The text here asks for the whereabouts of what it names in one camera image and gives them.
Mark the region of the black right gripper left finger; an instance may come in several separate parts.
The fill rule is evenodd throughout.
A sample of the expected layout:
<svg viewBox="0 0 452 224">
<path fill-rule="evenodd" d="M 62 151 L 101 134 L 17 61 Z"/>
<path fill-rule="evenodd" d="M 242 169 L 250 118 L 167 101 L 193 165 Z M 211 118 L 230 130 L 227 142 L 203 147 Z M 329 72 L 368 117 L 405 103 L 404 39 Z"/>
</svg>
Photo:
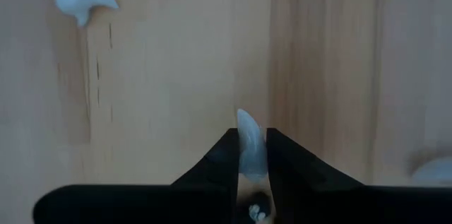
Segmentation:
<svg viewBox="0 0 452 224">
<path fill-rule="evenodd" d="M 239 139 L 228 129 L 175 182 L 72 184 L 34 205 L 34 224 L 234 224 Z"/>
</svg>

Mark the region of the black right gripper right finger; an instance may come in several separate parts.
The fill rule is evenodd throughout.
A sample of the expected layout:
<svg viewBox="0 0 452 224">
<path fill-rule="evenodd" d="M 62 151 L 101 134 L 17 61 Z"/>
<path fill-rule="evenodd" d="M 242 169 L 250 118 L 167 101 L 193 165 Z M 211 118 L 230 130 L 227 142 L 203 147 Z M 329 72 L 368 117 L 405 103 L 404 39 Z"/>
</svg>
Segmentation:
<svg viewBox="0 0 452 224">
<path fill-rule="evenodd" d="M 266 148 L 280 224 L 452 224 L 452 188 L 363 184 L 274 128 Z"/>
</svg>

